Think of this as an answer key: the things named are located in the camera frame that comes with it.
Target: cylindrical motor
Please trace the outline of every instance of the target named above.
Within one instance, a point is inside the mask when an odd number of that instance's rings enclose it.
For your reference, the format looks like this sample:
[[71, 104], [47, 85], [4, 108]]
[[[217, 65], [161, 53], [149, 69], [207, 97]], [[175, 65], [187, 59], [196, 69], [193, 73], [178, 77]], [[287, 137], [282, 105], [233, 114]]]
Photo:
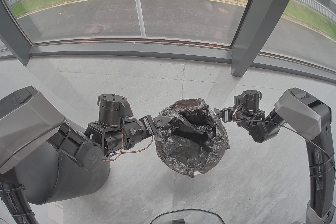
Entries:
[[243, 112], [246, 114], [255, 112], [259, 109], [259, 101], [261, 100], [260, 91], [244, 91], [240, 95], [240, 102], [243, 103]]
[[99, 123], [109, 128], [121, 129], [120, 104], [127, 99], [115, 94], [101, 94], [98, 96]]

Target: black garbage bag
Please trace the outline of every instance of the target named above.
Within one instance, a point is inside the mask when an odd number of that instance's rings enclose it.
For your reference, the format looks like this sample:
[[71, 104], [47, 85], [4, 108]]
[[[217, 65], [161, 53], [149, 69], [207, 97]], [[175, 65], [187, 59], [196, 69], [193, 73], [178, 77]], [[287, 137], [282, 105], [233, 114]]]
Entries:
[[221, 160], [229, 139], [226, 130], [203, 99], [183, 99], [163, 109], [172, 118], [155, 136], [156, 152], [174, 171], [194, 177], [205, 174]]

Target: road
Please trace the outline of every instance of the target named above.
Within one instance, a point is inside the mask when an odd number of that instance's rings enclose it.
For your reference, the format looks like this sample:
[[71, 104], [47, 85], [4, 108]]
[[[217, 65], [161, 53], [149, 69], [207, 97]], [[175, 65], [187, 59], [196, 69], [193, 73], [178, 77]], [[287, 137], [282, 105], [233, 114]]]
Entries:
[[[146, 36], [230, 44], [244, 7], [209, 0], [141, 0]], [[33, 42], [69, 37], [140, 36], [135, 0], [90, 0], [19, 19]], [[280, 19], [263, 51], [336, 70], [336, 43]]]

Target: white sticker label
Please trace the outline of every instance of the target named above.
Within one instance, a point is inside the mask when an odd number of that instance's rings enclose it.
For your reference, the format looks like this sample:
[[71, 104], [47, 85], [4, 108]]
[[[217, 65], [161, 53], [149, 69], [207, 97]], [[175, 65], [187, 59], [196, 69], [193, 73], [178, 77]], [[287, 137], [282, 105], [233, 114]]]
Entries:
[[143, 121], [145, 122], [145, 125], [146, 125], [147, 129], [149, 130], [149, 133], [153, 134], [153, 130], [152, 130], [151, 126], [149, 125], [149, 122], [148, 122], [146, 117], [143, 118]]

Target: black cable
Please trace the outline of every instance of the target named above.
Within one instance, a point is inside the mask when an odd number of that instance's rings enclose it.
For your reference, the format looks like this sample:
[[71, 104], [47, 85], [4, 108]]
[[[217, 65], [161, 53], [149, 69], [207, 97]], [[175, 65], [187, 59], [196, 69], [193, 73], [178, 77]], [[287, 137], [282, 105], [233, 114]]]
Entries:
[[36, 136], [35, 138], [33, 138], [32, 140], [30, 140], [29, 142], [25, 143], [23, 146], [19, 147], [17, 150], [15, 150], [11, 155], [9, 155], [9, 157], [7, 157], [1, 164], [0, 164], [0, 168], [10, 159], [12, 158], [16, 153], [18, 153], [20, 150], [22, 150], [23, 148], [25, 148], [26, 146], [28, 146], [29, 144], [31, 144], [32, 142], [36, 141], [37, 139], [39, 139], [40, 137], [42, 137], [43, 135], [51, 132], [53, 129], [61, 126], [63, 123], [65, 123], [66, 120], [62, 121], [61, 124], [57, 124], [57, 126], [53, 126], [50, 129], [46, 130], [45, 132], [43, 132], [42, 134]]
[[7, 224], [9, 224], [6, 220], [4, 220], [3, 218], [0, 218], [0, 220], [2, 220], [2, 221], [4, 221], [4, 222], [6, 222]]
[[[270, 122], [270, 121], [262, 121], [262, 120], [234, 121], [234, 122], [239, 123], [239, 122], [252, 122], [252, 121], [268, 122], [268, 123]], [[281, 124], [278, 124], [278, 123], [274, 123], [273, 121], [272, 121], [272, 123], [273, 123], [275, 126], [276, 126], [276, 125], [281, 126], [281, 127], [285, 128], [285, 129], [288, 129], [288, 130], [292, 131], [293, 133], [298, 134], [298, 135], [301, 136], [304, 140], [306, 140], [307, 142], [311, 143], [313, 146], [315, 146], [315, 147], [317, 147], [318, 149], [320, 149], [320, 150], [321, 150], [321, 151], [328, 157], [328, 159], [330, 159], [331, 165], [334, 167], [334, 170], [335, 170], [335, 173], [336, 173], [335, 163], [331, 160], [332, 157], [330, 157], [330, 156], [328, 155], [328, 153], [326, 153], [325, 150], [323, 150], [321, 147], [319, 147], [319, 146], [318, 146], [317, 144], [315, 144], [314, 142], [312, 142], [312, 141], [308, 140], [307, 138], [305, 138], [303, 135], [299, 134], [297, 131], [295, 131], [295, 130], [293, 130], [293, 129], [291, 129], [291, 128], [288, 128], [287, 126], [284, 126], [284, 125], [281, 125]]]
[[150, 224], [152, 224], [156, 219], [158, 219], [159, 217], [161, 217], [163, 215], [172, 214], [172, 213], [176, 213], [176, 212], [182, 212], [182, 211], [201, 211], [201, 212], [205, 212], [205, 213], [210, 213], [210, 214], [216, 215], [220, 219], [220, 221], [223, 224], [225, 224], [224, 220], [221, 218], [221, 216], [219, 214], [211, 212], [211, 211], [203, 210], [203, 209], [197, 209], [197, 208], [187, 208], [187, 209], [181, 209], [181, 210], [176, 210], [176, 211], [170, 211], [170, 212], [162, 213], [161, 215], [158, 215], [156, 218], [154, 218], [150, 222]]

